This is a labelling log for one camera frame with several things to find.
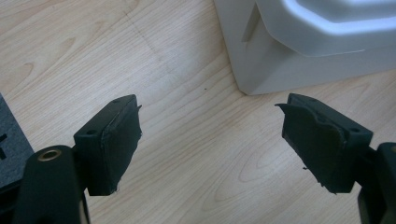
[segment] light wood surface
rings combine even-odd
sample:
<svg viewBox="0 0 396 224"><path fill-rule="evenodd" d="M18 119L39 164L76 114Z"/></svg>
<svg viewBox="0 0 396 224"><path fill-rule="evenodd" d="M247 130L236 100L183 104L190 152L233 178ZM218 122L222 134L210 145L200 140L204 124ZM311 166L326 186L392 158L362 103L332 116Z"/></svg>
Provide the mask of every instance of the light wood surface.
<svg viewBox="0 0 396 224"><path fill-rule="evenodd" d="M294 90L396 141L396 71ZM246 96L211 0L0 2L0 91L35 151L73 146L136 94L143 137L92 223L360 223L356 185L330 194L281 138L290 91Z"/></svg>

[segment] wooden table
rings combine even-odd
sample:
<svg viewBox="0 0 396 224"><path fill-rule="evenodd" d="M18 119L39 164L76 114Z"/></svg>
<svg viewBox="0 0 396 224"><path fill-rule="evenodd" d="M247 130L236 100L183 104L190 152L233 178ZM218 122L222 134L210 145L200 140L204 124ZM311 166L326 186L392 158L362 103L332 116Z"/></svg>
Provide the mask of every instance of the wooden table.
<svg viewBox="0 0 396 224"><path fill-rule="evenodd" d="M299 90L396 140L396 70ZM290 91L237 89L211 0L0 3L0 91L35 151L73 146L136 94L143 137L92 223L359 223L356 185L330 194L281 138Z"/></svg>

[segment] plastic container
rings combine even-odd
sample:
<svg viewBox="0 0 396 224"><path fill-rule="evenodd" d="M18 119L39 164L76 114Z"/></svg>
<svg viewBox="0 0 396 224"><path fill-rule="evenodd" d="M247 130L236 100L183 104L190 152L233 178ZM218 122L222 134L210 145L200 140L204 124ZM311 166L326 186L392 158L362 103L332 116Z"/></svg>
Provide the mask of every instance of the plastic container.
<svg viewBox="0 0 396 224"><path fill-rule="evenodd" d="M295 89L396 68L394 0L215 0L238 87Z"/></svg>

